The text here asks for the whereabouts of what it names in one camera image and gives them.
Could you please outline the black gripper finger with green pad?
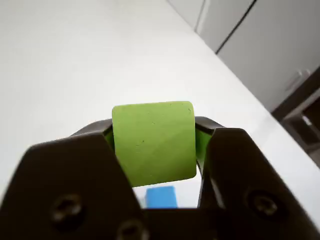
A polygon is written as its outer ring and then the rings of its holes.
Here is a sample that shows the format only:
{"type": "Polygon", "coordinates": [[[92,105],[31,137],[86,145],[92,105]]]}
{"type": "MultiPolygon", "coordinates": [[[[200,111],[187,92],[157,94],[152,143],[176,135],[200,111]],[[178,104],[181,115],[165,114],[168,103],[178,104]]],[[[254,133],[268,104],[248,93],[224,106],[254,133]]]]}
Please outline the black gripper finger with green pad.
{"type": "Polygon", "coordinates": [[[147,240],[140,205],[105,138],[110,119],[30,147],[0,207],[3,240],[147,240]]]}
{"type": "Polygon", "coordinates": [[[200,206],[214,208],[219,240],[317,240],[320,233],[241,128],[195,118],[205,136],[200,206]]]}

